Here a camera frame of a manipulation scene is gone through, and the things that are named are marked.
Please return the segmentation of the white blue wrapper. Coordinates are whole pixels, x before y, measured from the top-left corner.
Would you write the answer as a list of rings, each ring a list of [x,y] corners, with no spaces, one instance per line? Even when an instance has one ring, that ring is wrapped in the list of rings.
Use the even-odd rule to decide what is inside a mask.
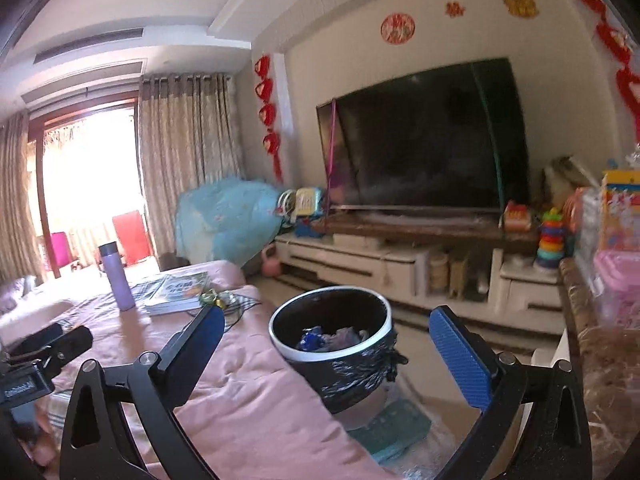
[[[340,351],[356,346],[368,338],[366,330],[355,330],[353,327],[339,328],[334,334],[327,334],[320,326],[314,326],[303,330],[296,349],[303,352]]]

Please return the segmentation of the white trash bin black liner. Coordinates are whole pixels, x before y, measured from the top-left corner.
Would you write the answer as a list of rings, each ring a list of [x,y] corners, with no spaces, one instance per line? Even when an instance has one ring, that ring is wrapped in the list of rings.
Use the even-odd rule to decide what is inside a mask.
[[[274,348],[337,414],[393,382],[408,359],[397,349],[388,300],[374,290],[329,286],[278,307],[268,332]]]

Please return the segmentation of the beige left curtain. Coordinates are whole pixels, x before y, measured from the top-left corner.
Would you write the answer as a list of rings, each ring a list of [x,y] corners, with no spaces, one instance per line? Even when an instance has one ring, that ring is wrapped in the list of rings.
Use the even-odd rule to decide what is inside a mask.
[[[1,283],[33,276],[43,268],[30,214],[27,172],[28,119],[16,113],[1,124]]]

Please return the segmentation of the beige curtain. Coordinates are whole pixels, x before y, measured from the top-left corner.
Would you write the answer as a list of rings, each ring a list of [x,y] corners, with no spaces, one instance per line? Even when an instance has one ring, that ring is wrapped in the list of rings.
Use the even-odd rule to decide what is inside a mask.
[[[160,257],[175,250],[175,215],[184,192],[245,174],[233,78],[142,78],[137,159],[152,247]]]
[[[33,276],[43,268],[30,214],[27,172],[28,119],[16,113],[1,124],[1,283]]]

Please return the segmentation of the magenta chair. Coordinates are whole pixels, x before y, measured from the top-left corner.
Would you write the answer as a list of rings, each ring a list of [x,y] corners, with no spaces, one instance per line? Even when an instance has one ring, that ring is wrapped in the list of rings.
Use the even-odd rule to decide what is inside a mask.
[[[59,268],[67,266],[73,261],[72,251],[70,250],[70,242],[65,232],[56,232],[51,234],[51,242],[55,262]]]

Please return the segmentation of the purple thermos bottle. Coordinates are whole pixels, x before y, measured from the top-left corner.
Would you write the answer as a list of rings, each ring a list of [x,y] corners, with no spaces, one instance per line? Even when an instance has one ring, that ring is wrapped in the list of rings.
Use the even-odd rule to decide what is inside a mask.
[[[104,272],[111,285],[117,307],[128,311],[136,306],[136,300],[128,284],[125,268],[116,242],[109,242],[98,247]]]

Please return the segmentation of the red chair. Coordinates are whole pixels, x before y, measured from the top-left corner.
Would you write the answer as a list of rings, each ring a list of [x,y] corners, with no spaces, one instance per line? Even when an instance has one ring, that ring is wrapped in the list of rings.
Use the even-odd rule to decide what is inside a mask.
[[[112,218],[112,222],[128,266],[152,255],[149,237],[139,211],[119,214]]]

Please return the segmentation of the children's picture book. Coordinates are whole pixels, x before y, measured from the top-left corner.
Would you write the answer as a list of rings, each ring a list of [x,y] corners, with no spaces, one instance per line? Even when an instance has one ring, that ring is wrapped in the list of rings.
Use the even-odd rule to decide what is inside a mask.
[[[208,281],[207,272],[167,275],[145,303],[144,310],[149,316],[157,316],[198,309]]]

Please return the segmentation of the pink tablecloth blanket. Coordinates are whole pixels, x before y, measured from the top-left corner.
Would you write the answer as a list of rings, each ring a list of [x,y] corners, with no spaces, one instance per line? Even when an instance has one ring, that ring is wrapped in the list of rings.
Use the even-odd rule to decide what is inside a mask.
[[[259,299],[242,315],[222,337],[189,401],[177,408],[198,452],[221,479],[393,478],[273,347],[272,311]],[[34,289],[2,315],[1,339],[10,344],[56,322],[85,325],[93,345],[83,357],[110,366],[160,350],[189,321],[186,313],[121,311],[103,278],[74,276]]]

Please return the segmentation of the green gold snack packet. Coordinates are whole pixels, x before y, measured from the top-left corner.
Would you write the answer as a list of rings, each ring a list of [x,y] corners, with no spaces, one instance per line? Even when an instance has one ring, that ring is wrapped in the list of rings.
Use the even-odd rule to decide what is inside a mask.
[[[215,289],[207,289],[201,293],[198,302],[202,308],[216,307],[221,310],[230,309],[235,305],[235,299],[231,292],[217,292]]]

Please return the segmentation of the white TV cabinet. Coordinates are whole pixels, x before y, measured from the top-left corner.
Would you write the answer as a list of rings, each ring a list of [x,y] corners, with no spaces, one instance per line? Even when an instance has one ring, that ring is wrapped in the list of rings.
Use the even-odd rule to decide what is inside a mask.
[[[559,336],[565,328],[559,291],[553,286],[496,278],[498,292],[484,301],[450,298],[431,288],[431,252],[410,246],[379,248],[335,244],[332,237],[276,238],[282,263],[308,271],[319,281],[380,292],[400,304],[431,310],[448,306],[460,318],[496,327]]]

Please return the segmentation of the plaid cloth bib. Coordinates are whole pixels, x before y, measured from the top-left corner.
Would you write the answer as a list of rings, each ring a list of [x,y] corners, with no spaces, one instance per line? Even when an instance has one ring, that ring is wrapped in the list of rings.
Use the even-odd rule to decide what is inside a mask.
[[[239,292],[231,292],[235,299],[235,305],[226,310],[216,307],[201,306],[196,311],[189,311],[192,316],[191,325],[212,326],[215,333],[227,333],[233,326],[241,321],[244,313],[260,304],[260,301],[250,296],[241,295]]]

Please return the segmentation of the light blue folded cover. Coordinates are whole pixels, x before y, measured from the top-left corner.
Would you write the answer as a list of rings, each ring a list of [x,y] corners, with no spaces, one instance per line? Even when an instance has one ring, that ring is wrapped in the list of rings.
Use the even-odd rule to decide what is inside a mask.
[[[237,177],[182,193],[175,215],[178,257],[190,263],[226,260],[244,266],[277,236],[280,191]]]

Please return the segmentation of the pink kettlebell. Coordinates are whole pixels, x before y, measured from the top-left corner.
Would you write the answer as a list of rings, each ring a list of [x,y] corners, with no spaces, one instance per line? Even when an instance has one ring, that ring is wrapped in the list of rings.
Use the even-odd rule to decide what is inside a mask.
[[[262,260],[260,272],[266,278],[276,278],[282,273],[282,264],[277,254],[276,244],[271,243],[262,248],[260,260]]]

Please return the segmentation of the beige right curtain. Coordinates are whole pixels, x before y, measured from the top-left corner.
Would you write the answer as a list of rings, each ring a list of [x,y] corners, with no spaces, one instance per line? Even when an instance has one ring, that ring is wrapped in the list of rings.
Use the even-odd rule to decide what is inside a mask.
[[[137,159],[152,247],[160,257],[175,250],[175,215],[184,192],[245,174],[233,78],[142,78]]]

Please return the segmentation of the toy phone yellow blue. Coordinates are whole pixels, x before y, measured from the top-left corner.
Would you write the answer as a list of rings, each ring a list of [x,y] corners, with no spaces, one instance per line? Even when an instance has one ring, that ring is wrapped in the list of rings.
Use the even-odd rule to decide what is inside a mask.
[[[277,201],[277,214],[282,218],[282,226],[292,229],[297,237],[320,238],[311,223],[322,217],[321,188],[290,188],[280,194]]]

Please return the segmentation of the red heart hanging decoration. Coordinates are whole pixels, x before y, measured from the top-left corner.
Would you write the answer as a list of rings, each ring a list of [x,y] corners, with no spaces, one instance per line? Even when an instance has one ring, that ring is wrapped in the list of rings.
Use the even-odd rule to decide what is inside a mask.
[[[254,93],[259,101],[258,119],[265,127],[262,147],[270,157],[273,177],[278,183],[282,183],[281,137],[276,129],[278,109],[276,102],[273,101],[274,80],[271,77],[271,56],[269,54],[262,55],[254,63],[254,74],[257,77]]]

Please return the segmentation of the black flat screen television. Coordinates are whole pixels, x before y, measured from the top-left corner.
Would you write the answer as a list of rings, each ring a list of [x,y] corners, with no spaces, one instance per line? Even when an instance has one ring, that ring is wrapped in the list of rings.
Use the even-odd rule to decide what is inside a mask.
[[[525,122],[508,58],[386,80],[316,113],[335,207],[500,212],[530,200]]]

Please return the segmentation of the round red wall paper-cut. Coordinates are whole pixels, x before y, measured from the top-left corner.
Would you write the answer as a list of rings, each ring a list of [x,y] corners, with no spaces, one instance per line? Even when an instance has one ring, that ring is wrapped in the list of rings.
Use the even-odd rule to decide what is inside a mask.
[[[386,44],[405,44],[414,35],[416,23],[407,13],[392,13],[382,21],[380,34]]]

